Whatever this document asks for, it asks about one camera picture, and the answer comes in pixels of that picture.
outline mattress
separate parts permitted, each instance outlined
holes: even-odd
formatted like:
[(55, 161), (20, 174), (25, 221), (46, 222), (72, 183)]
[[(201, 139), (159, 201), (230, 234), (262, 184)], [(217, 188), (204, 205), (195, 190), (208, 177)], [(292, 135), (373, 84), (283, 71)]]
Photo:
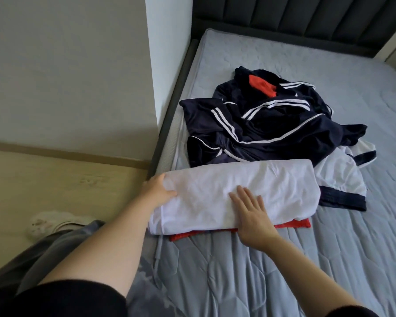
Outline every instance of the mattress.
[[(318, 207), (312, 228), (282, 228), (322, 270), (380, 316), (396, 316), (396, 71), (374, 59), (207, 30), (181, 99), (208, 98), (243, 65), (317, 86), (341, 124), (368, 125), (378, 158), (362, 169), (367, 212)], [(188, 167), (188, 133), (177, 107), (157, 172)], [(160, 237), (158, 286), (187, 316), (303, 316), (285, 280), (237, 234), (170, 242)]]

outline black headboard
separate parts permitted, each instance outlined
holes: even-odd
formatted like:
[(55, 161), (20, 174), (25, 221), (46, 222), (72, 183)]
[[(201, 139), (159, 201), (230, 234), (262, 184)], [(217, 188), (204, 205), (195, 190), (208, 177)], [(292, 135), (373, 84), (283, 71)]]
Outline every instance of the black headboard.
[(207, 28), (373, 57), (396, 31), (396, 0), (194, 0), (192, 38)]

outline slipper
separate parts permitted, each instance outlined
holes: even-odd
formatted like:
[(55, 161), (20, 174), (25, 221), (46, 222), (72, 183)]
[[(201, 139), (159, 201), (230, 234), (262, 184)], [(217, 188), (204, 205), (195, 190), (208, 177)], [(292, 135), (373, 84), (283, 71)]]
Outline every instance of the slipper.
[(86, 226), (94, 221), (91, 216), (75, 216), (72, 213), (61, 211), (44, 211), (37, 213), (29, 220), (26, 233), (32, 239), (38, 240), (58, 231), (64, 225), (75, 224)]

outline black shirt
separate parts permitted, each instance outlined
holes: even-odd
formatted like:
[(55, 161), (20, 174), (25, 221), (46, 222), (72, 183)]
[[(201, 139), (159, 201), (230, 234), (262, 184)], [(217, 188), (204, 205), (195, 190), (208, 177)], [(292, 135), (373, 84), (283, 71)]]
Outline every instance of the black shirt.
[[(126, 317), (126, 299), (114, 288), (85, 280), (62, 280), (43, 284), (17, 295), (2, 316), (30, 317)], [(378, 317), (360, 306), (335, 309), (326, 317)]]

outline floor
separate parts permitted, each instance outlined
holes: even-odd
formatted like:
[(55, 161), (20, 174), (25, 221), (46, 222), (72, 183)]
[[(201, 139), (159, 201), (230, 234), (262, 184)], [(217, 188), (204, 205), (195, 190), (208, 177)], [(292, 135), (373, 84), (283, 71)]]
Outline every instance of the floor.
[(31, 216), (59, 210), (111, 219), (138, 193), (147, 171), (0, 151), (0, 267), (32, 242)]

